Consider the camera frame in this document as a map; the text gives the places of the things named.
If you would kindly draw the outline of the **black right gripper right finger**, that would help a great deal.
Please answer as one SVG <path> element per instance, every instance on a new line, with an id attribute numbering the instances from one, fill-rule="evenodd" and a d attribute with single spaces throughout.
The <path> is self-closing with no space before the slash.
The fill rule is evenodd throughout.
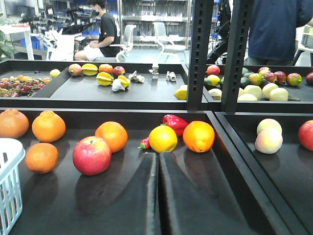
<path id="1" fill-rule="evenodd" d="M 159 158 L 162 232 L 165 235 L 288 235 L 289 229 L 248 173 L 232 165 L 229 177 L 215 155 L 179 165 Z"/>

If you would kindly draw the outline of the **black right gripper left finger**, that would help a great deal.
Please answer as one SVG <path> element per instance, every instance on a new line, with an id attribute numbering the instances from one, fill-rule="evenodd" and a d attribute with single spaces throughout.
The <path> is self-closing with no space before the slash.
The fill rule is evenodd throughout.
<path id="1" fill-rule="evenodd" d="M 22 214 L 13 235 L 157 235 L 157 156 L 117 156 L 95 176 L 65 160 L 54 172 L 20 168 Z"/>

